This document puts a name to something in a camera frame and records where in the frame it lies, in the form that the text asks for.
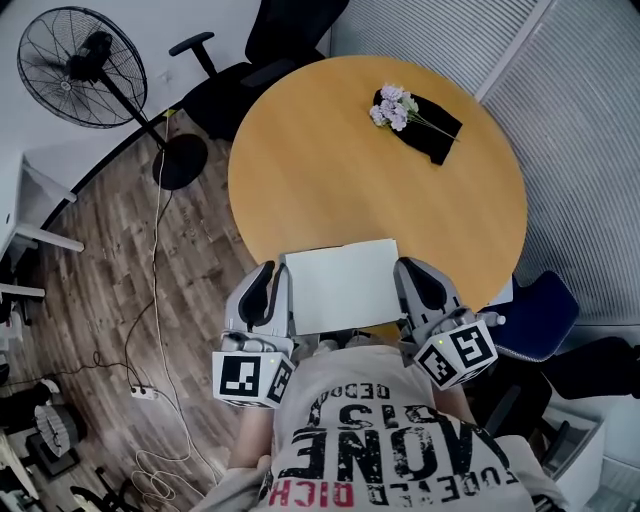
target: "white paper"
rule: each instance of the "white paper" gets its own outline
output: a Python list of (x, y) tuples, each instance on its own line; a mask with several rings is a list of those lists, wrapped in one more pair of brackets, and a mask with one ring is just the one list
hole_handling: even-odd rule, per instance
[(395, 322), (393, 239), (287, 254), (296, 333), (316, 334)]
[(500, 290), (500, 293), (489, 302), (489, 306), (497, 306), (498, 304), (505, 304), (506, 302), (513, 302), (513, 281), (509, 278), (504, 288)]

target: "black office chair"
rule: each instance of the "black office chair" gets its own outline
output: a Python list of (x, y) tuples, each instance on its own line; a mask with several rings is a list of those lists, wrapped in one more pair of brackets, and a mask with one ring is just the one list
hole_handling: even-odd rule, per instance
[(175, 57), (193, 50), (210, 76), (182, 100), (182, 108), (212, 139), (233, 141), (251, 106), (282, 77), (323, 59), (316, 49), (349, 0), (262, 0), (241, 62), (218, 73), (203, 47), (212, 32), (174, 46)]
[(71, 487), (71, 493), (75, 498), (78, 505), (80, 505), (81, 509), (85, 511), (91, 510), (95, 511), (96, 509), (99, 512), (142, 512), (137, 507), (133, 505), (129, 505), (125, 501), (125, 493), (131, 487), (133, 487), (133, 483), (131, 480), (127, 479), (124, 481), (120, 490), (118, 492), (114, 491), (109, 483), (104, 479), (104, 469), (98, 468), (96, 469), (96, 474), (100, 479), (103, 487), (106, 489), (107, 494), (104, 498), (101, 498), (97, 494), (94, 494), (89, 489), (84, 489), (83, 487)]

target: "power strip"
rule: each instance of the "power strip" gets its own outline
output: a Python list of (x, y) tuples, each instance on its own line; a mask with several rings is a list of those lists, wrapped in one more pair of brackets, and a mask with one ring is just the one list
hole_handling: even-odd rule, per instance
[(131, 396), (139, 400), (156, 400), (158, 390), (151, 386), (131, 386)]

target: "laminate flooring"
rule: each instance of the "laminate flooring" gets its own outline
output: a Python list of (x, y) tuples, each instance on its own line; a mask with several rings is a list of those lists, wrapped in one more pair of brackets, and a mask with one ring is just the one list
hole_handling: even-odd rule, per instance
[[(164, 126), (158, 127), (164, 135)], [(160, 322), (168, 369), (186, 422), (202, 455), (220, 477), (234, 431), (237, 410), (215, 401), (211, 392), (211, 352), (223, 328), (225, 301), (255, 266), (233, 221), (227, 191), (231, 145), (211, 141), (183, 112), (170, 120), (170, 136), (198, 133), (207, 142), (204, 172), (173, 193), (159, 229), (157, 253)], [(152, 299), (152, 246), (157, 185), (151, 176), (156, 147), (144, 136), (107, 165), (65, 208), (51, 231), (84, 242), (83, 253), (41, 244), (35, 285), (46, 289), (42, 304), (31, 304), (33, 326), (24, 343), (8, 354), (10, 381), (90, 365), (124, 361), (124, 344), (136, 316)], [(169, 199), (163, 192), (162, 206)], [(172, 397), (156, 339), (153, 307), (136, 326), (129, 355), (140, 379)], [(36, 475), (45, 507), (75, 509), (69, 487), (80, 485), (102, 496), (93, 470), (103, 466), (113, 486), (136, 468), (137, 450), (168, 458), (187, 453), (179, 419), (168, 402), (131, 397), (122, 367), (84, 370), (58, 377), (66, 402), (88, 425), (77, 447), (81, 464), (52, 482)], [(3, 388), (2, 394), (25, 385)], [(195, 460), (165, 463), (141, 456), (145, 468), (176, 473), (202, 493), (213, 486), (211, 472)], [(166, 477), (177, 491), (174, 504), (188, 510), (200, 499), (179, 480)], [(149, 489), (148, 480), (136, 478)]]

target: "round wooden table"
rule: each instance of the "round wooden table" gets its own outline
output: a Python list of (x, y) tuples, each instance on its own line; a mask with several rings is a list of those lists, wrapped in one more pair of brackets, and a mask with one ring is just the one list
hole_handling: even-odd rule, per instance
[[(373, 124), (385, 83), (462, 122), (442, 166)], [(474, 310), (508, 281), (527, 227), (518, 162), (493, 118), (453, 82), (387, 57), (327, 59), (271, 87), (238, 131), (229, 192), (257, 262), (395, 238), (400, 255), (447, 274)]]

